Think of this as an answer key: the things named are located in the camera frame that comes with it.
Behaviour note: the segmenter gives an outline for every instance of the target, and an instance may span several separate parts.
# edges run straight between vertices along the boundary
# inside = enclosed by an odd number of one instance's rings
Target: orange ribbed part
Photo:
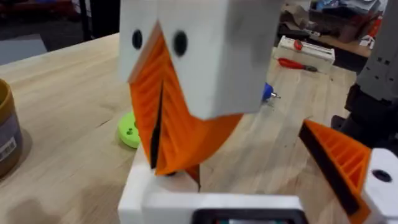
[[[220,148],[242,117],[234,114],[206,121],[194,118],[188,111],[165,40],[160,35],[143,69],[130,84],[136,126],[148,160],[161,91],[157,175],[199,165]]]
[[[361,198],[371,155],[370,148],[339,131],[310,120],[305,120],[303,126],[307,127],[315,136],[359,205],[359,209],[354,214],[349,215],[350,222],[352,224],[363,223],[370,213],[369,207]],[[312,146],[308,144],[306,146],[314,156],[314,150],[317,149],[310,149]],[[322,162],[324,161],[317,161],[321,169]]]

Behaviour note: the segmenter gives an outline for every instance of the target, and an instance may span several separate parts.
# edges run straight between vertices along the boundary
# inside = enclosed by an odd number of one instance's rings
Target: black hole
[[[177,56],[181,57],[185,54],[188,47],[188,37],[183,31],[177,31],[174,36],[174,51]]]
[[[132,34],[132,46],[137,50],[139,50],[142,46],[142,34],[139,29],[134,31]]]
[[[372,170],[372,174],[373,176],[375,176],[375,178],[383,181],[383,182],[391,182],[392,178],[390,176],[390,174],[388,174],[386,171],[384,170]]]

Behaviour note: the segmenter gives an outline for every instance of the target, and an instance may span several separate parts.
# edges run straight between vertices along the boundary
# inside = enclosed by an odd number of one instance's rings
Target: screwdriver
[[[271,97],[281,99],[277,93],[274,93],[274,88],[270,84],[266,83],[264,85],[264,91],[262,92],[262,101],[264,102]]]

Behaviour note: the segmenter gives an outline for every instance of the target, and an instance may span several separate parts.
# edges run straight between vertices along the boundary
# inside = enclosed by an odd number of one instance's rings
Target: orange fin
[[[339,131],[309,120],[303,122],[299,136],[322,170],[350,222],[363,223],[370,213],[361,198],[370,148]]]
[[[242,117],[234,114],[204,121],[189,113],[163,35],[130,83],[130,91],[141,143],[148,160],[155,161],[151,166],[157,175],[199,165],[220,148]],[[155,141],[159,146],[151,150],[155,126],[160,128]]]

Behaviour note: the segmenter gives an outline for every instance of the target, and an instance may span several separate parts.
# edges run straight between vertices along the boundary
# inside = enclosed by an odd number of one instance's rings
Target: label
[[[15,113],[0,125],[0,162],[8,157],[20,144],[19,125]]]
[[[12,137],[10,140],[8,140],[8,142],[0,147],[0,162],[7,158],[7,156],[9,156],[16,148],[17,143],[15,142],[14,137]]]

